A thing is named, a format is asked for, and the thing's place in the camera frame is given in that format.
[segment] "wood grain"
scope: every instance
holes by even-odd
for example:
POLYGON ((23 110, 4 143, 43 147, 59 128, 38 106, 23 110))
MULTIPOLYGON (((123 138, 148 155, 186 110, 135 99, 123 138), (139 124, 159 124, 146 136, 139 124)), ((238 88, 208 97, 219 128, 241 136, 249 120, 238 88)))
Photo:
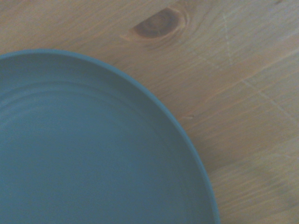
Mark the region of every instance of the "wood grain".
POLYGON ((65 49, 128 73, 187 131, 223 224, 297 224, 298 12, 297 0, 2 0, 0 53, 65 49))

